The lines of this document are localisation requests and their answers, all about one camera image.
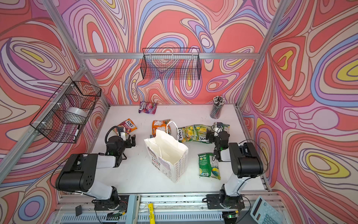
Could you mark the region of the yellow green Fox's candy bag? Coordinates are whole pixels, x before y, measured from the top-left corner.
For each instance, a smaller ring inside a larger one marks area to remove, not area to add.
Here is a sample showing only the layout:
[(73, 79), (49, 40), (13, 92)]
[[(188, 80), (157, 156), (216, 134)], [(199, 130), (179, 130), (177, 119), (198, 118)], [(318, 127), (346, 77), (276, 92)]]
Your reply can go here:
[(209, 143), (207, 134), (211, 133), (213, 130), (210, 126), (198, 124), (198, 125), (180, 127), (178, 131), (179, 131), (179, 142), (181, 143), (185, 143), (189, 141)]

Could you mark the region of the green lemon candy bag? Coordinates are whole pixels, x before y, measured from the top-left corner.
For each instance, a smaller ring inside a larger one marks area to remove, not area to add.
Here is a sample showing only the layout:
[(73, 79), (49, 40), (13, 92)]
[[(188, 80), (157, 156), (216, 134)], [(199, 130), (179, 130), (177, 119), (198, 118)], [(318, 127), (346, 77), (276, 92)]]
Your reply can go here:
[(213, 153), (198, 154), (199, 157), (199, 176), (210, 177), (221, 180), (219, 164)]

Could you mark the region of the white printed paper bag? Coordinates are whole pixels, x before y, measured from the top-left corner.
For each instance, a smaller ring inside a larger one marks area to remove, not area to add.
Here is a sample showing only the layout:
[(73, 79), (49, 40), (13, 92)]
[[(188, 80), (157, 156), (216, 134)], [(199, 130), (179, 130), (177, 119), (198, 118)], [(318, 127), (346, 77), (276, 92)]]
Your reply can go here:
[(188, 168), (188, 147), (179, 142), (177, 137), (169, 134), (170, 125), (176, 125), (169, 121), (165, 131), (156, 130), (155, 137), (144, 139), (152, 165), (168, 177), (173, 183), (177, 183)]

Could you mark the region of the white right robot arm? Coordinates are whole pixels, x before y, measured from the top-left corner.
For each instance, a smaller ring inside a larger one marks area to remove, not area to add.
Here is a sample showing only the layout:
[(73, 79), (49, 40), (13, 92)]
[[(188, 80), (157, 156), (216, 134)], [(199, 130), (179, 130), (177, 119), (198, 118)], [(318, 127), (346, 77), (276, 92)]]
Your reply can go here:
[(219, 179), (219, 162), (230, 162), (232, 174), (226, 184), (222, 185), (219, 193), (207, 194), (203, 202), (210, 210), (245, 208), (241, 191), (249, 180), (264, 173), (264, 166), (255, 146), (251, 142), (238, 144), (229, 143), (229, 133), (226, 131), (207, 130), (206, 140), (214, 143), (214, 152), (207, 153), (200, 158), (201, 174)]

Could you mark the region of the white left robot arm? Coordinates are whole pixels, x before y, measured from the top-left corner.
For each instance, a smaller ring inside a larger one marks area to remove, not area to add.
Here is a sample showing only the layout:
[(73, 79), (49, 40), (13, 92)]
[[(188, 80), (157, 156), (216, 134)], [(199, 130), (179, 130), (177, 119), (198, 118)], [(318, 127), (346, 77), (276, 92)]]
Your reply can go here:
[(80, 193), (93, 198), (95, 211), (125, 211), (128, 198), (121, 198), (114, 186), (95, 180), (100, 169), (118, 168), (127, 157), (125, 149), (136, 146), (136, 137), (123, 140), (106, 137), (104, 154), (72, 154), (55, 181), (58, 191)]

